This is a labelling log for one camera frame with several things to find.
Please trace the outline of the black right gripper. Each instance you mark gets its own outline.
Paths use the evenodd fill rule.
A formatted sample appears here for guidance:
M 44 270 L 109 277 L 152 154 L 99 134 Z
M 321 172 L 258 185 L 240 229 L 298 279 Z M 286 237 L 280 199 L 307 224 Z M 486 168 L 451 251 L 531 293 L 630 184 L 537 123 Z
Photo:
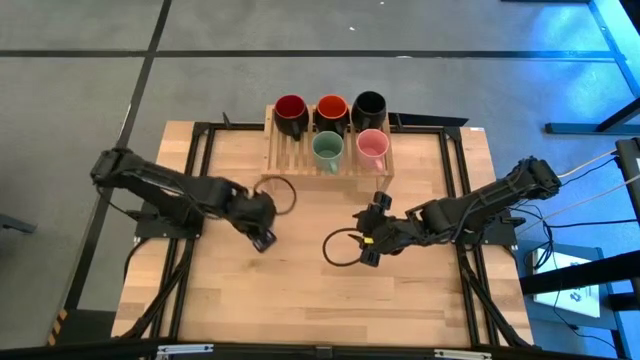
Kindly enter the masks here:
M 365 210 L 352 215 L 356 219 L 359 235 L 353 238 L 362 250 L 359 262 L 369 267 L 378 267 L 381 255 L 398 255 L 406 247 L 416 244 L 414 226 L 408 221 L 387 216 L 392 197 L 383 191 L 376 191 L 373 203 Z

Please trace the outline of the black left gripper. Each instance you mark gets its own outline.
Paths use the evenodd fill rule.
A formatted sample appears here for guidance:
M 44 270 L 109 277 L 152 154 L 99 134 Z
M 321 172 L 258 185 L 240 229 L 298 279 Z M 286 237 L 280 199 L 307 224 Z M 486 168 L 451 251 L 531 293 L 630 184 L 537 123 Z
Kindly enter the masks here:
M 252 197 L 236 193 L 230 201 L 230 223 L 241 233 L 250 236 L 252 245 L 264 253 L 277 241 L 270 230 L 276 216 L 276 207 L 271 196 L 258 192 Z

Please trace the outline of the flat black bar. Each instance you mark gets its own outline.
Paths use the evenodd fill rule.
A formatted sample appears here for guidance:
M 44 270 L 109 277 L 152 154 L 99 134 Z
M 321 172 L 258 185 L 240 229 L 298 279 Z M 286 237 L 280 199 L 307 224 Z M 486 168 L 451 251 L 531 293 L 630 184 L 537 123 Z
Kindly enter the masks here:
M 391 125 L 398 127 L 427 126 L 427 127 L 463 127 L 467 118 L 447 117 L 436 115 L 420 115 L 390 112 L 388 114 Z

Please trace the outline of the white sheet with print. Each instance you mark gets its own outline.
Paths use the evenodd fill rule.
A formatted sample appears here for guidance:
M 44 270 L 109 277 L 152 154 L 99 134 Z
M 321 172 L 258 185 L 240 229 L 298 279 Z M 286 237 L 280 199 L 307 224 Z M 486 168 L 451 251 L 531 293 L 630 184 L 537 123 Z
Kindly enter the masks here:
M 539 267 L 533 268 L 534 275 L 588 263 L 587 259 L 557 252 L 546 256 L 543 250 L 538 249 L 533 254 L 533 262 L 537 263 L 540 259 L 546 259 L 546 261 Z M 560 308 L 591 318 L 600 317 L 600 294 L 598 285 L 571 289 L 563 288 L 561 291 L 535 294 L 533 301 L 538 304 Z

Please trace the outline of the all black mug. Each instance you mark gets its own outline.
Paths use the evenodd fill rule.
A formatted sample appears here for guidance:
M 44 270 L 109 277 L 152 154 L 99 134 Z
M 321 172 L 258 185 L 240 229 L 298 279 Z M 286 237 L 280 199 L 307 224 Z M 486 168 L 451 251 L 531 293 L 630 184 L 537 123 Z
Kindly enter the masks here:
M 386 115 L 386 100 L 374 91 L 359 94 L 351 109 L 351 121 L 357 131 L 381 129 Z

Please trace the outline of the black equipment stand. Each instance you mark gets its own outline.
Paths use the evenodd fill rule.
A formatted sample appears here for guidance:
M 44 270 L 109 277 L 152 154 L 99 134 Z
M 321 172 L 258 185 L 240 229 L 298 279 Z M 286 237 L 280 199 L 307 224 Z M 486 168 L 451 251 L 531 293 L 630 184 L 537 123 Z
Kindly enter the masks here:
M 618 140 L 615 154 L 637 222 L 640 223 L 640 137 Z

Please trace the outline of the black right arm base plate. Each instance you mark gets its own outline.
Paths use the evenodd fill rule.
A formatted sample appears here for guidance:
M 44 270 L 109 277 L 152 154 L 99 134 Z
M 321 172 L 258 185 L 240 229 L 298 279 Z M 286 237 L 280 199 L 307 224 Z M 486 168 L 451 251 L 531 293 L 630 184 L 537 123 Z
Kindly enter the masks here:
M 512 215 L 503 211 L 479 230 L 463 230 L 459 239 L 465 245 L 512 246 L 517 244 L 514 228 Z

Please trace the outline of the yellow black hazard tape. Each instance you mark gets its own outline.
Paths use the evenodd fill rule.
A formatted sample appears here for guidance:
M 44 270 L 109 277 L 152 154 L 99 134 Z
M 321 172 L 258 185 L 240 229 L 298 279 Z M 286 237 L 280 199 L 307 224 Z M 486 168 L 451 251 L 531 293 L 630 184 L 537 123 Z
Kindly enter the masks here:
M 68 312 L 66 309 L 62 308 L 56 315 L 56 318 L 54 319 L 53 323 L 52 323 L 52 327 L 50 330 L 50 333 L 48 335 L 47 338 L 47 342 L 46 345 L 47 346 L 55 346 L 61 343 L 61 336 L 62 336 L 62 330 L 63 330 L 63 325 L 65 323 L 65 320 L 68 317 Z

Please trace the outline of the pink mug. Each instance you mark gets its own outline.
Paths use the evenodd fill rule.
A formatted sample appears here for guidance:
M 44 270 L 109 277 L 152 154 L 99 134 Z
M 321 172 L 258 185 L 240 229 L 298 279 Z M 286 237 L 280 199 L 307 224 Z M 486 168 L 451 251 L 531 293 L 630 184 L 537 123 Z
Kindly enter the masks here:
M 384 157 L 390 146 L 388 136 L 378 129 L 363 130 L 356 138 L 358 159 L 361 166 L 384 171 Z

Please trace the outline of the black mug orange inside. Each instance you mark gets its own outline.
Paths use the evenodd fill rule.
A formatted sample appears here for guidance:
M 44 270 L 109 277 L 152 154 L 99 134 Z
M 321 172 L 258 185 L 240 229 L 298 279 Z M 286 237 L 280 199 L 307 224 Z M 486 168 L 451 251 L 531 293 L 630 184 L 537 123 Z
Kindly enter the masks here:
M 331 131 L 344 137 L 349 125 L 349 108 L 339 95 L 323 96 L 316 104 L 314 124 L 319 132 Z

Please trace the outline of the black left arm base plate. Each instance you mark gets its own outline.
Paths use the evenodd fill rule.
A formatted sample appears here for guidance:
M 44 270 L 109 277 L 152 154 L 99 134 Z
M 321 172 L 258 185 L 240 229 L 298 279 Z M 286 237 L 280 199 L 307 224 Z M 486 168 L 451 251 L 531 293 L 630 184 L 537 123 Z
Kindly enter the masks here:
M 201 214 L 191 210 L 188 213 L 186 223 L 176 225 L 157 215 L 157 209 L 148 202 L 143 203 L 141 210 L 136 212 L 135 216 L 137 225 L 134 235 L 138 238 L 199 238 L 204 222 L 204 217 Z

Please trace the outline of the wooden slatted rack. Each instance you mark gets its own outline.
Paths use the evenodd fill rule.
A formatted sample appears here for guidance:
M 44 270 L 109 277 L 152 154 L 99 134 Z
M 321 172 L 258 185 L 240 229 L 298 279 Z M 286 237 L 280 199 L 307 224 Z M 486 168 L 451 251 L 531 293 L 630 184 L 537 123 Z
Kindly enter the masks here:
M 265 113 L 265 150 L 262 174 L 290 177 L 333 177 L 333 178 L 393 178 L 395 175 L 392 146 L 382 157 L 382 169 L 367 167 L 360 161 L 357 147 L 359 133 L 350 123 L 344 134 L 344 151 L 336 174 L 322 170 L 316 165 L 312 152 L 312 139 L 316 135 L 313 122 L 316 105 L 309 105 L 310 122 L 300 141 L 280 132 L 275 124 L 273 105 L 266 106 Z

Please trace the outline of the silver bracket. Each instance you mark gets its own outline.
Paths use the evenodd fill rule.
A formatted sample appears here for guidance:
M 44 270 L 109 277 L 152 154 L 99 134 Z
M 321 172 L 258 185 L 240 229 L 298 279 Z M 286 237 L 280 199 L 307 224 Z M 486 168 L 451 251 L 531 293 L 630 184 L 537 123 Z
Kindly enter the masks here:
M 493 360 L 491 353 L 460 349 L 435 349 L 434 357 L 445 360 Z
M 213 350 L 213 344 L 161 345 L 157 348 L 154 360 L 170 360 L 172 357 L 177 355 L 211 353 Z

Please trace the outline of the light green mug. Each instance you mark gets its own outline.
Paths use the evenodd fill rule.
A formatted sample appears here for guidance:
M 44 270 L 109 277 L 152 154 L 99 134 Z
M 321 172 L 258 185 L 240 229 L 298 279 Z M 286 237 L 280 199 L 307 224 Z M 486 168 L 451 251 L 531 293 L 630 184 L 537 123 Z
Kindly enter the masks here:
M 343 138 L 336 132 L 322 131 L 312 139 L 312 153 L 316 167 L 331 175 L 339 172 L 343 152 Z

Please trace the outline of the black desk leg frame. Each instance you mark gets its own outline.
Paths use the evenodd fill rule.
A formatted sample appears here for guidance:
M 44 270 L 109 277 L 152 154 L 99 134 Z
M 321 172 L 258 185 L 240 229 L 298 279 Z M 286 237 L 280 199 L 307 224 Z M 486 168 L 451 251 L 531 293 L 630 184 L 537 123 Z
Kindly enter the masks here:
M 623 75 L 635 99 L 600 123 L 551 122 L 545 124 L 544 131 L 554 135 L 640 136 L 640 124 L 628 124 L 629 121 L 640 116 L 640 83 L 638 83 L 633 76 L 627 64 L 626 57 L 621 52 L 614 36 L 611 34 L 609 26 L 606 24 L 603 15 L 597 7 L 596 0 L 589 0 L 587 5 L 596 24 L 600 28 L 609 50 L 612 52 L 615 64 Z

